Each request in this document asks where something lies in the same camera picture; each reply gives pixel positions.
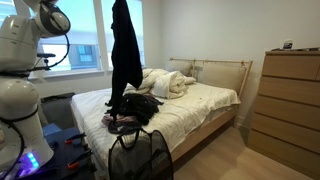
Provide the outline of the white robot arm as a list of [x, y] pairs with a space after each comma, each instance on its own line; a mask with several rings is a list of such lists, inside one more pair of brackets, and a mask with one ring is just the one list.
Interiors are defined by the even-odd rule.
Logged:
[[28, 77], [40, 69], [39, 40], [65, 37], [71, 28], [56, 6], [58, 0], [22, 1], [34, 15], [9, 15], [0, 29], [0, 122], [5, 136], [1, 180], [30, 176], [54, 155], [38, 116], [38, 90]]

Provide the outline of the blue robot base table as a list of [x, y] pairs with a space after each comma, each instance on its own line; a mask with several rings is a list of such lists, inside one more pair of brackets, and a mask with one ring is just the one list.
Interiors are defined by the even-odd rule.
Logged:
[[34, 174], [20, 180], [95, 180], [90, 156], [81, 160], [77, 168], [67, 168], [68, 163], [87, 151], [81, 139], [75, 139], [71, 144], [64, 143], [66, 139], [80, 134], [76, 127], [61, 129], [56, 124], [50, 124], [43, 128], [43, 132], [54, 155]]

